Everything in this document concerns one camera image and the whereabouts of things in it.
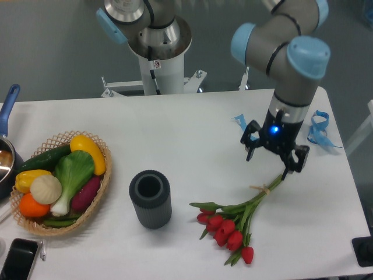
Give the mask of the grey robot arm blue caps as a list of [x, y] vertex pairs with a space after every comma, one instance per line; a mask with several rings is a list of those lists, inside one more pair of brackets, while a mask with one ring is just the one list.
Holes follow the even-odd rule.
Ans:
[[[271, 19], [261, 26], [242, 24], [234, 33], [231, 55], [274, 79], [277, 85], [262, 125], [251, 121], [241, 143], [251, 158], [259, 147], [280, 156], [285, 173], [300, 172], [309, 147], [297, 145], [330, 48], [311, 33], [326, 20], [326, 1], [266, 1]], [[127, 44], [138, 57], [146, 95], [185, 93], [184, 55], [192, 34], [176, 15], [174, 1], [105, 1], [96, 19], [107, 36]]]

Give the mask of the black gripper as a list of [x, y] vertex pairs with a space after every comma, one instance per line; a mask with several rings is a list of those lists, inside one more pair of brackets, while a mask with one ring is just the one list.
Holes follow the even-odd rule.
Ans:
[[[270, 102], [263, 127], [252, 120], [245, 128], [240, 142], [247, 152], [246, 161], [249, 162], [256, 148], [264, 146], [266, 149], [280, 156], [285, 165], [281, 179], [289, 173], [300, 173], [305, 166], [310, 151], [308, 145], [297, 145], [295, 140], [303, 124], [309, 106], [295, 107], [280, 100]], [[251, 136], [259, 132], [260, 137]]]

